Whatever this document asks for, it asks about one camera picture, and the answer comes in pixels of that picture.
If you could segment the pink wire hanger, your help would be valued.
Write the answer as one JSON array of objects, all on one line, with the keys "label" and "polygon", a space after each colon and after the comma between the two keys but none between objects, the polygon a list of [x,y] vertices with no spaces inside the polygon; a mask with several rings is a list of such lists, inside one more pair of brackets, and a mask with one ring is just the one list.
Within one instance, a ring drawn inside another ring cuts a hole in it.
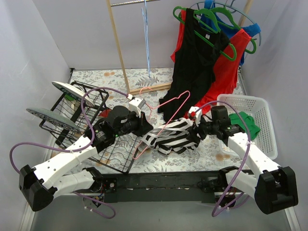
[{"label": "pink wire hanger", "polygon": [[[153,89],[150,88],[150,87],[143,87],[143,88],[141,88],[141,90],[139,91],[139,96],[141,96],[141,95],[142,95],[142,92],[143,92],[144,90],[146,90],[146,89],[147,89],[147,90],[153,90]],[[166,105],[166,104],[170,103],[170,102],[173,101],[173,100],[180,99],[181,96],[184,95],[184,94],[188,94],[187,98],[186,98],[186,99],[183,101],[183,103],[178,107],[178,109],[175,111],[175,113],[174,113],[173,116],[170,118],[170,120],[168,120],[168,122],[166,122],[166,124],[165,124],[165,125],[162,127],[162,129],[158,132],[157,136],[159,136],[159,135],[163,132],[163,130],[165,129],[165,127],[171,122],[171,120],[172,120],[172,119],[174,118],[174,116],[178,113],[178,111],[181,109],[181,107],[183,107],[183,105],[184,105],[184,104],[186,103],[186,101],[189,99],[191,93],[190,93],[190,91],[186,90],[186,91],[184,91],[183,93],[181,93],[178,97],[174,97],[174,98],[172,98],[172,99],[166,101],[165,103],[158,105],[157,107],[151,107],[147,102],[145,103],[145,104],[148,106],[148,108],[150,109],[150,115],[149,115],[149,116],[151,116],[151,113],[152,113],[152,111],[153,111],[154,109],[157,109],[157,108],[159,108],[159,107],[161,107],[161,106],[163,106],[163,105]],[[146,147],[143,149],[143,151],[140,152],[140,154],[139,154],[138,156],[136,156],[136,157],[133,155],[133,157],[132,157],[133,160],[138,160],[139,157],[140,157],[148,148],[149,148],[149,146],[146,146]]]}]

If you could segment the floral tablecloth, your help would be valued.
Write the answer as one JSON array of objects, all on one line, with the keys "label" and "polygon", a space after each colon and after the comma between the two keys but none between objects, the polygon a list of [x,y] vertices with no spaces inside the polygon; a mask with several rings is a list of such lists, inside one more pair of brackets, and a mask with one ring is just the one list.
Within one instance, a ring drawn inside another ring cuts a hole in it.
[{"label": "floral tablecloth", "polygon": [[[133,90],[153,87],[172,81],[172,68],[127,69],[129,86]],[[111,87],[126,91],[122,70],[73,70],[69,82],[80,81],[97,87]],[[131,155],[135,148],[130,149],[130,143],[138,144],[134,137],[124,136],[115,147],[95,156],[97,162],[85,160],[74,167],[70,173],[78,173],[83,168],[95,167],[102,173],[114,173],[115,169],[123,167],[121,153]],[[235,154],[225,154],[220,150],[219,141],[214,136],[208,136],[199,147],[192,152],[182,154],[171,152],[169,155],[159,153],[156,149],[146,150],[139,159],[135,160],[130,173],[143,172],[175,172],[219,170],[227,166],[239,166],[241,160]]]}]

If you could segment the green shirt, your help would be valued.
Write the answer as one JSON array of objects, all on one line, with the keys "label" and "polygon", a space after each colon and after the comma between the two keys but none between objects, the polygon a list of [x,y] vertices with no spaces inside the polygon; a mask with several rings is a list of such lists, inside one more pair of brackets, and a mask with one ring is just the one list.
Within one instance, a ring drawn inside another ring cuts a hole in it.
[{"label": "green shirt", "polygon": [[[247,128],[250,132],[251,140],[253,141],[258,136],[261,129],[255,124],[254,118],[252,116],[248,115],[245,112],[239,112],[239,115],[244,120],[244,122],[245,122],[245,124],[246,124],[246,126],[247,126]],[[241,119],[239,118],[239,116],[236,113],[229,114],[229,118],[231,120],[232,125],[236,125],[236,124],[239,125],[247,133],[247,129],[246,129],[245,125],[243,124],[243,122],[241,121]]]}]

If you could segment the grey-green patterned plate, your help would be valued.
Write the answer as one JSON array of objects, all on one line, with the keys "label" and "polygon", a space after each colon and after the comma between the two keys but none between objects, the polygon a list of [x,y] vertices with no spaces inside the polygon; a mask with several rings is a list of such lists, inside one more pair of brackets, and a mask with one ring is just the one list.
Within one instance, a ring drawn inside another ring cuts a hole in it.
[{"label": "grey-green patterned plate", "polygon": [[59,126],[63,129],[80,132],[79,127],[70,119],[55,113],[54,111],[45,109],[45,108],[36,108],[31,107],[26,109],[32,115],[41,118],[42,120],[46,120],[47,122]]}]

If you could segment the blue tank top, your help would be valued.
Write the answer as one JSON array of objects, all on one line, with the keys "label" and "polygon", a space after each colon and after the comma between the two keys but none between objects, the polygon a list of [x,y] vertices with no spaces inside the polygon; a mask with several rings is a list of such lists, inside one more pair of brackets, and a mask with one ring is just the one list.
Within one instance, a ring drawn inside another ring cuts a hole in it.
[{"label": "blue tank top", "polygon": [[[261,33],[261,29],[257,23],[252,23],[249,26],[240,26],[238,23],[235,22],[232,12],[229,11],[226,7],[217,7],[214,0],[205,0],[204,1],[204,8],[211,10],[217,20],[218,27],[227,35],[229,39],[233,38],[235,34],[240,30],[243,29],[244,32],[251,37],[251,44],[253,45],[251,50],[245,49],[244,53],[241,57],[240,64],[244,64],[244,55],[247,54],[254,54],[257,51],[257,44],[255,40],[253,39],[254,36],[259,35]],[[218,14],[224,15],[228,21],[230,22],[230,25],[227,22],[224,22],[221,20],[218,16]]]}]

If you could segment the white patterned plate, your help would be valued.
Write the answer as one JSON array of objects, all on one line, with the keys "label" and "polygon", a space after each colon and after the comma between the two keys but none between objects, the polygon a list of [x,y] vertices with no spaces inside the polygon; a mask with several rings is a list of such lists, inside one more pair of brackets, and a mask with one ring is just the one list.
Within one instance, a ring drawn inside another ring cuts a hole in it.
[{"label": "white patterned plate", "polygon": [[81,102],[82,98],[85,95],[85,92],[78,89],[77,87],[74,87],[73,85],[70,85],[68,83],[63,83],[59,81],[52,81],[51,82],[57,89],[65,93],[66,95],[69,95],[71,98],[73,98],[75,101]]}]

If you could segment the white plastic basket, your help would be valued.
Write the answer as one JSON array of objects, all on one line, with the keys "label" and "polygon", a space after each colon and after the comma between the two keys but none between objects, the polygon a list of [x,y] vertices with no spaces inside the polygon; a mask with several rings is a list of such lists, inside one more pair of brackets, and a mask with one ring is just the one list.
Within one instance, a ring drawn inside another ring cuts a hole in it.
[{"label": "white plastic basket", "polygon": [[278,156],[274,128],[270,115],[270,109],[266,100],[246,95],[220,94],[218,101],[227,102],[238,112],[245,112],[254,119],[256,126],[260,128],[253,142],[268,158],[274,160]]}]

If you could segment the wooden clothes rack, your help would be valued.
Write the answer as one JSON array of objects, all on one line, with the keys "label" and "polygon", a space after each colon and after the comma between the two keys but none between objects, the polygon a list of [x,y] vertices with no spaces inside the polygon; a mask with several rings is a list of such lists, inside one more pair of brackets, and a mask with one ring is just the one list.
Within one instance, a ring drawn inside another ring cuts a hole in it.
[{"label": "wooden clothes rack", "polygon": [[[115,39],[115,43],[116,43],[116,48],[117,48],[121,68],[122,68],[122,71],[123,71],[123,76],[124,76],[127,92],[128,92],[128,94],[132,94],[132,95],[138,94],[141,89],[131,90],[130,87],[129,87],[128,77],[127,77],[126,69],[125,69],[125,66],[124,66],[124,61],[123,61],[120,43],[119,43],[119,39],[118,39],[118,34],[117,34],[117,30],[116,30],[116,25],[115,25],[115,21],[114,21],[113,12],[112,12],[112,7],[139,4],[139,3],[143,3],[143,0],[133,0],[133,1],[127,1],[127,2],[122,2],[122,3],[115,3],[115,4],[111,4],[110,0],[106,0],[106,5],[107,5],[110,21],[111,21],[111,26],[112,26],[112,29],[113,29],[114,39]],[[146,92],[152,92],[152,91],[157,91],[157,90],[168,90],[168,89],[170,89],[170,87],[171,87],[171,83],[164,83],[164,84],[160,84],[160,85],[151,86],[150,88],[152,88],[153,90],[146,90]]]}]

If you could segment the black white striped tank top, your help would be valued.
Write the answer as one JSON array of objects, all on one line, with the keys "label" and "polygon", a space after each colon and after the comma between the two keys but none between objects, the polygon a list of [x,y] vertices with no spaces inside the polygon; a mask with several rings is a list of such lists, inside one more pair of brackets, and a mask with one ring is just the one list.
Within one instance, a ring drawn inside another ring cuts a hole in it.
[{"label": "black white striped tank top", "polygon": [[188,129],[195,128],[195,123],[193,121],[185,118],[172,120],[165,127],[163,132],[157,136],[163,126],[164,125],[154,128],[140,139],[140,145],[138,146],[140,152],[142,152],[146,146],[157,149],[159,153],[165,155],[170,154],[172,151],[181,154],[186,150],[195,150],[188,146],[189,142],[186,139]]}]

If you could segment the green hanger front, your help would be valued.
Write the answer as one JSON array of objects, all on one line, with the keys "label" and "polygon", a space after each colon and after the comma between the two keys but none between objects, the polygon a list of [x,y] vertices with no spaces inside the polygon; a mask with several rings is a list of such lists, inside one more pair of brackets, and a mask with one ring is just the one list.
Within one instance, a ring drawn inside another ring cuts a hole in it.
[{"label": "green hanger front", "polygon": [[[179,21],[181,22],[183,25],[185,24],[185,22],[183,21],[182,17],[180,16],[181,13],[179,13],[179,15],[177,16],[175,14],[176,10],[184,10],[187,11],[187,9],[191,9],[191,8],[183,8],[181,6],[176,6],[173,9],[173,16]],[[218,26],[218,21],[217,18],[215,16],[214,13],[222,13],[224,14],[230,21],[230,23],[233,25],[234,28],[241,30],[241,28],[236,24],[236,22],[233,19],[233,16],[231,15],[230,11],[227,10],[224,7],[216,7],[213,9],[206,9],[206,8],[202,8],[199,10],[192,10],[193,11],[193,17],[194,19],[196,19],[199,23],[201,23],[204,27],[202,27],[203,30],[206,30],[208,32],[212,32],[214,34],[217,34],[219,32],[221,32],[220,27]],[[204,23],[201,19],[197,18],[197,16],[195,15],[201,15],[203,14],[205,17],[207,17],[208,19],[210,19],[214,25],[215,25],[215,30],[210,27],[209,25],[207,25],[206,23]],[[198,33],[196,30],[194,30],[195,34],[201,38],[204,42],[206,42],[208,45],[210,45],[212,48],[214,47],[214,44],[212,44],[207,38],[203,37],[200,33]],[[222,54],[224,57],[226,57],[228,60],[230,61],[235,61],[237,58],[237,52],[236,52],[236,48],[234,47],[233,44],[231,44],[230,42],[228,43],[228,45],[230,46],[230,48],[233,51],[233,57],[228,56],[225,52],[223,51],[219,51],[220,54]]]}]

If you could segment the green hanger rear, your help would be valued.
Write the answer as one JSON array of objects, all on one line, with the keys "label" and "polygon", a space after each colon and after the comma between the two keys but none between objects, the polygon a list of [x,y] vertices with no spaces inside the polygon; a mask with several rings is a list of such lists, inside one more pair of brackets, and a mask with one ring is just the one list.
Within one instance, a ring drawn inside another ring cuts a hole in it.
[{"label": "green hanger rear", "polygon": [[[251,37],[251,43],[253,45],[252,50],[246,49],[245,52],[248,54],[253,54],[257,50],[256,38],[254,36],[258,35],[259,46],[261,45],[261,29],[259,25],[253,21],[247,13],[241,11],[232,5],[222,4],[220,2],[214,2],[214,7],[210,7],[210,10],[215,14],[218,25],[220,28],[224,28],[224,31],[227,31],[227,34],[232,30],[238,32],[240,29],[244,29],[244,31]],[[241,16],[238,22],[235,22],[233,18],[234,13],[239,13]]]}]

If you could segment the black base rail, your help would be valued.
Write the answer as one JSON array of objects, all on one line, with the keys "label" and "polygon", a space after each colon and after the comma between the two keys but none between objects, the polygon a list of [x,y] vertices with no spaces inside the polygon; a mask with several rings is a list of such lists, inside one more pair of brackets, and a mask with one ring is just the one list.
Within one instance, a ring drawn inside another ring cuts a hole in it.
[{"label": "black base rail", "polygon": [[219,171],[103,174],[105,203],[215,203],[227,188]]}]

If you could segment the red bowl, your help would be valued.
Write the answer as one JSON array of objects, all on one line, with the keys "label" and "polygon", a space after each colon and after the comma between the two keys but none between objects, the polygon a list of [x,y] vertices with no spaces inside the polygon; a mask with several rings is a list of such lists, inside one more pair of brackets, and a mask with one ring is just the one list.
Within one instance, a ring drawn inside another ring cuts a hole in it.
[{"label": "red bowl", "polygon": [[106,118],[108,117],[109,113],[111,112],[111,109],[105,109],[103,111],[100,112],[100,114],[98,115],[98,117],[102,117],[102,118]]}]

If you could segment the red tank top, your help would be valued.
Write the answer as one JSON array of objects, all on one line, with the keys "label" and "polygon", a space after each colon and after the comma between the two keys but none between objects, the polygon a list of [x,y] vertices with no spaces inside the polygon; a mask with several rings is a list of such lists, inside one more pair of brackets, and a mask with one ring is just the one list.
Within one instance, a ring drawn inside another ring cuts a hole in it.
[{"label": "red tank top", "polygon": [[[181,12],[181,16],[185,22],[186,12],[184,10]],[[182,34],[180,35],[180,38],[183,39],[184,25],[181,23],[180,26],[182,26]],[[251,40],[251,37],[248,36],[243,29],[241,29],[235,34],[233,38],[229,40],[230,43],[233,44],[234,47],[236,48],[237,52],[236,60],[230,61],[222,54],[220,54],[213,68],[216,80],[211,84],[211,87],[208,90],[208,92],[195,106],[201,106],[204,103],[215,100],[217,96],[220,94],[232,93],[234,88],[236,87],[238,66],[240,64],[240,60],[244,53],[244,50],[246,49],[247,44]],[[229,45],[223,50],[223,52],[225,52],[228,56],[233,57],[233,51]]]}]

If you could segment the green hanger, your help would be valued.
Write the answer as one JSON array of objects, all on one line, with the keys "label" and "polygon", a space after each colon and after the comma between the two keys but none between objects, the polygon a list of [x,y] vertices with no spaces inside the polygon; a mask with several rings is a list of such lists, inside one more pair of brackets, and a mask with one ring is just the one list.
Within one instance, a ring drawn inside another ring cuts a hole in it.
[{"label": "green hanger", "polygon": [[[182,17],[180,16],[181,13],[179,13],[179,15],[177,16],[175,14],[176,10],[184,10],[187,11],[187,9],[191,9],[191,8],[183,8],[181,6],[176,6],[173,9],[173,16],[179,21],[181,22],[183,25],[185,24],[185,22],[183,21]],[[230,23],[233,25],[234,28],[241,30],[241,28],[236,24],[236,22],[233,19],[233,16],[231,15],[230,11],[227,10],[224,7],[216,7],[213,9],[206,9],[206,8],[202,8],[199,10],[192,10],[193,11],[193,17],[194,19],[196,19],[199,23],[201,23],[204,27],[202,27],[203,30],[206,30],[208,32],[212,32],[214,34],[217,34],[219,32],[221,32],[220,27],[218,26],[218,21],[217,18],[215,16],[214,13],[222,13],[224,14],[230,21]],[[207,17],[208,19],[210,19],[214,25],[215,25],[215,30],[210,27],[209,25],[207,25],[206,23],[204,23],[201,19],[197,18],[197,16],[195,15],[201,15],[203,14],[205,17]],[[200,33],[198,33],[196,30],[194,30],[195,34],[201,38],[204,42],[206,42],[208,45],[210,45],[212,48],[214,47],[214,44],[212,44],[207,38],[203,37]],[[223,51],[219,51],[220,54],[222,54],[224,57],[226,57],[228,60],[230,61],[235,61],[237,58],[237,52],[236,52],[236,48],[234,47],[233,44],[231,44],[230,42],[228,43],[228,45],[230,46],[230,48],[233,51],[233,57],[228,56],[225,52]]]},{"label": "green hanger", "polygon": [[[261,45],[261,29],[259,25],[253,21],[247,13],[241,11],[232,5],[222,4],[220,2],[214,2],[214,7],[210,7],[210,10],[215,14],[218,25],[220,28],[224,28],[224,31],[227,31],[227,34],[232,30],[238,32],[240,29],[244,29],[244,31],[251,37],[251,43],[253,45],[252,50],[246,49],[245,52],[248,54],[253,54],[257,50],[256,38],[254,36],[258,35],[259,46]],[[241,16],[238,22],[235,22],[233,18],[234,13],[239,13]]]}]

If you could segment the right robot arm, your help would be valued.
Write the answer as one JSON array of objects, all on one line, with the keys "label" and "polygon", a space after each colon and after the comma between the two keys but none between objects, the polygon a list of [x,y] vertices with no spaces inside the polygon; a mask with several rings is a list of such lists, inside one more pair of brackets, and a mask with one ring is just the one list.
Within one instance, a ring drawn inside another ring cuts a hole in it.
[{"label": "right robot arm", "polygon": [[244,173],[240,167],[226,167],[218,172],[213,187],[223,190],[220,204],[227,191],[236,188],[254,199],[264,214],[271,214],[298,205],[295,172],[267,157],[248,136],[247,129],[231,124],[225,106],[211,108],[212,120],[206,121],[199,107],[191,107],[188,117],[194,120],[189,136],[195,141],[215,135],[232,149],[253,172]]}]

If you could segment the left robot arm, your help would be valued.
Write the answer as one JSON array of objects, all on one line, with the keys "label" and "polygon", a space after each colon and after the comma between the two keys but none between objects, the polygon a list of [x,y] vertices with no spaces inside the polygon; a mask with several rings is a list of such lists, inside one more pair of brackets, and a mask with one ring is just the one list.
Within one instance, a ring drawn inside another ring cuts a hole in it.
[{"label": "left robot arm", "polygon": [[35,212],[66,193],[76,190],[98,192],[104,186],[104,180],[96,168],[85,168],[71,175],[68,171],[114,144],[117,137],[130,133],[142,137],[152,129],[144,112],[138,116],[124,106],[115,106],[106,118],[99,119],[93,129],[86,130],[66,150],[34,167],[22,167],[19,189]]}]

